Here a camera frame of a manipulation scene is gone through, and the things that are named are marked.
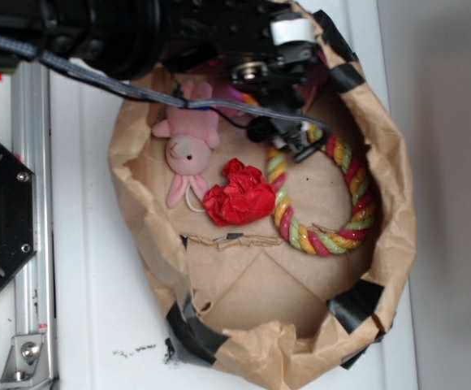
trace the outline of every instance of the crumpled paper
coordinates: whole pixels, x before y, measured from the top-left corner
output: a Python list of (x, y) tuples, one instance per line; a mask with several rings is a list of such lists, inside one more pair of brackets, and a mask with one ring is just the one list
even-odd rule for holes
[(271, 215), (275, 194), (260, 170), (233, 158), (222, 173), (228, 184), (216, 184), (203, 199), (206, 213), (217, 225), (246, 225)]
[[(297, 6), (295, 10), (304, 13)], [(323, 41), (320, 27), (316, 31), (328, 66), (344, 63)], [(352, 65), (361, 72), (359, 63)], [(217, 81), (209, 82), (215, 86)], [(137, 84), (168, 93), (174, 86), (161, 68)], [(376, 234), (349, 255), (324, 259), (287, 243), (235, 245), (219, 252), (215, 245), (189, 242), (185, 249), (181, 235), (219, 237), (233, 227), (219, 227), (185, 204), (166, 208), (165, 189), (173, 175), (166, 166), (165, 142), (151, 137), (151, 126), (162, 119), (164, 108), (125, 102), (109, 161), (120, 209), (162, 314), (192, 297), (198, 318), (228, 337), (215, 354), (215, 369), (263, 388), (301, 388), (391, 328), (415, 254), (413, 182), (404, 138), (367, 84), (340, 96), (329, 84), (308, 112), (325, 120), (354, 149), (366, 152), (381, 205)], [(210, 183), (223, 182), (221, 170), (233, 157), (264, 169), (263, 145), (252, 144), (224, 121), (219, 134), (222, 144), (205, 172)], [(348, 189), (331, 161), (317, 154), (292, 165), (289, 173), (299, 220), (334, 230), (347, 222)], [(239, 230), (279, 237), (267, 218)], [(384, 290), (373, 316), (348, 333), (326, 301), (359, 279)]]

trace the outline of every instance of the gray cable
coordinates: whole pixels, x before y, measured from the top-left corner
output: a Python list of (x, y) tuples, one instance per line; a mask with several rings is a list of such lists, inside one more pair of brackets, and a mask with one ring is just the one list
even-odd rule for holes
[[(16, 41), (2, 36), (0, 36), (0, 50), (17, 54), (20, 57), (27, 59), (28, 61), (32, 61), (38, 56), (38, 49), (34, 45), (30, 45), (28, 43)], [(261, 106), (252, 106), (249, 104), (234, 102), (227, 99), (211, 98), (187, 100), (179, 97), (172, 97), (165, 93), (159, 93), (151, 89), (144, 89), (136, 87), (134, 85), (125, 84), (122, 81), (113, 79), (109, 76), (104, 76), (100, 73), (96, 73), (95, 71), (90, 71), (89, 69), (75, 65), (67, 59), (59, 57), (48, 51), (43, 52), (40, 58), (38, 58), (38, 60), (50, 69), (62, 73), (65, 76), (81, 80), (86, 84), (94, 85), (98, 88), (102, 88), (112, 93), (116, 93), (119, 96), (125, 98), (134, 98), (140, 100), (143, 99), (153, 102), (160, 102), (163, 104), (167, 104), (168, 106), (175, 106), (178, 108), (188, 109), (206, 109), (211, 106), (226, 107), (235, 110), (240, 110), (248, 114), (267, 116), (270, 118), (294, 121), (305, 120), (322, 128), (327, 128), (327, 125), (325, 123), (302, 114), (281, 113), (276, 110), (271, 110), (269, 108)]]

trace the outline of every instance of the bunny face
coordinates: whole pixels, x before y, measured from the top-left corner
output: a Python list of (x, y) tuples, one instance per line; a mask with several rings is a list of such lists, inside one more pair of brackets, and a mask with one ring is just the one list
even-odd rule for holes
[(199, 175), (209, 165), (212, 150), (194, 136), (173, 136), (167, 142), (165, 155), (171, 169), (179, 175)]

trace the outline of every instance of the rope ring toy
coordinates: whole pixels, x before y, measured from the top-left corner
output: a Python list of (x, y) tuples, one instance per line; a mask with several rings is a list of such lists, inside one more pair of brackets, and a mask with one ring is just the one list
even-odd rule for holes
[(338, 232), (324, 232), (318, 227), (306, 227), (294, 215), (292, 200), (286, 186), (286, 154), (271, 146), (267, 151), (267, 181), (275, 192), (274, 224), (284, 240), (307, 254), (329, 256), (345, 254), (355, 249), (369, 235), (374, 224), (374, 192), (362, 159), (353, 154), (348, 144), (334, 134), (324, 133), (315, 125), (308, 130), (312, 144), (322, 141), (321, 151), (335, 161), (345, 175), (352, 196), (351, 220)]

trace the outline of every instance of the gray wall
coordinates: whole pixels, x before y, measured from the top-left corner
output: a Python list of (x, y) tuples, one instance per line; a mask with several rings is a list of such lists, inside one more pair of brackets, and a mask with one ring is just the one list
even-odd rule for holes
[(378, 8), (391, 113), (414, 168), (420, 389), (471, 389), (471, 1)]

